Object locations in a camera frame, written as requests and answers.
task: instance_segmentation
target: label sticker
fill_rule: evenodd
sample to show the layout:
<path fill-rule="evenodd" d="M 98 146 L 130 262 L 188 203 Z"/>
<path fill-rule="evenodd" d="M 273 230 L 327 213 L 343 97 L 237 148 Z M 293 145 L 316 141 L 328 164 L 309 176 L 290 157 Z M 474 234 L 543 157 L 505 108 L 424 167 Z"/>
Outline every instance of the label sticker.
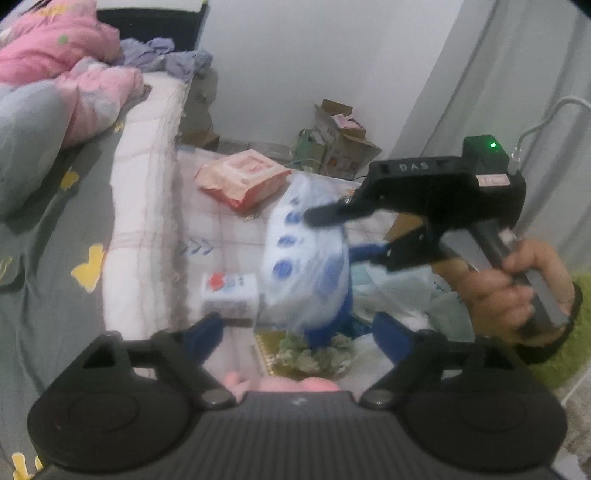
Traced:
<path fill-rule="evenodd" d="M 511 185 L 511 181 L 505 173 L 476 175 L 476 179 L 481 187 L 507 187 Z"/>

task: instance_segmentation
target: white mattress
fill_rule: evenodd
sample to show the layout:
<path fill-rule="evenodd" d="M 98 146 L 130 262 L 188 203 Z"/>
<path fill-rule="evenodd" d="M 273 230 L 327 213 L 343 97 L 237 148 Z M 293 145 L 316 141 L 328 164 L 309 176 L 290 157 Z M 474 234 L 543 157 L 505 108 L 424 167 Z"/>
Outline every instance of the white mattress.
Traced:
<path fill-rule="evenodd" d="M 115 226 L 102 275 L 105 327 L 126 340 L 171 326 L 174 308 L 174 144 L 188 88 L 163 72 L 144 74 L 144 82 L 149 97 L 120 125 L 111 174 Z"/>

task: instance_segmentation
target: hand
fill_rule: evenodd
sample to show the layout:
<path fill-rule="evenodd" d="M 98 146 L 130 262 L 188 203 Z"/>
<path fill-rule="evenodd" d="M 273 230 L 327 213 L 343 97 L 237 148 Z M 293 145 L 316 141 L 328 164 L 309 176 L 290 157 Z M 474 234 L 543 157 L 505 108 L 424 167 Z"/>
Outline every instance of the hand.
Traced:
<path fill-rule="evenodd" d="M 503 270 L 471 271 L 459 263 L 434 268 L 466 303 L 477 335 L 497 336 L 509 344 L 543 346 L 552 343 L 562 330 L 523 340 L 519 327 L 533 313 L 531 287 L 513 285 L 510 274 L 537 269 L 555 295 L 562 311 L 570 316 L 574 286 L 558 253 L 549 244 L 537 240 L 522 241 L 503 262 Z"/>

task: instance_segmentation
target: black headboard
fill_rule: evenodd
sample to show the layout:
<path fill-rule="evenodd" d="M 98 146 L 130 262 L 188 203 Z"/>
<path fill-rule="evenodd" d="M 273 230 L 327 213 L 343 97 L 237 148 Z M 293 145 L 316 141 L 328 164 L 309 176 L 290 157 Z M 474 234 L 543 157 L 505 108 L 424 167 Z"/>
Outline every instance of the black headboard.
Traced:
<path fill-rule="evenodd" d="M 98 10 L 100 21 L 118 28 L 123 38 L 147 42 L 154 37 L 172 38 L 175 50 L 194 50 L 207 13 L 207 2 L 199 12 L 164 8 L 115 8 Z"/>

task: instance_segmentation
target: yellow pattern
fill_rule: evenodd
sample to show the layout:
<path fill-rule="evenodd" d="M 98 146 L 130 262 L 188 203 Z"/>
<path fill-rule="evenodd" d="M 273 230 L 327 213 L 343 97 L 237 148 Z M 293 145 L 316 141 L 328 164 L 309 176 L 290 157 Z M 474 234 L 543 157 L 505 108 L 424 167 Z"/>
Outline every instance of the yellow pattern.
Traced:
<path fill-rule="evenodd" d="M 69 9 L 70 8 L 67 5 L 56 5 L 54 7 L 50 5 L 37 10 L 37 15 L 41 15 L 42 17 L 54 17 L 55 15 L 61 15 L 67 12 Z"/>
<path fill-rule="evenodd" d="M 70 273 L 88 293 L 94 292 L 99 282 L 104 258 L 105 250 L 103 245 L 94 244 L 88 249 L 88 263 L 78 265 Z"/>
<path fill-rule="evenodd" d="M 123 120 L 119 120 L 115 124 L 115 128 L 113 129 L 113 132 L 119 133 L 119 131 L 123 130 L 124 126 L 125 126 L 125 122 Z"/>
<path fill-rule="evenodd" d="M 61 180 L 60 188 L 62 190 L 68 190 L 72 185 L 76 184 L 80 180 L 80 175 L 75 171 L 68 170 Z"/>
<path fill-rule="evenodd" d="M 13 480 L 30 480 L 33 478 L 34 473 L 29 474 L 27 470 L 27 461 L 25 456 L 21 452 L 12 454 L 12 463 L 14 465 L 14 472 L 12 473 Z M 35 468 L 37 472 L 43 470 L 43 465 L 39 460 L 39 457 L 35 457 Z"/>
<path fill-rule="evenodd" d="M 8 267 L 10 267 L 11 263 L 12 257 L 5 257 L 0 260 L 0 281 L 4 278 L 4 275 L 6 275 L 6 271 L 8 270 Z"/>

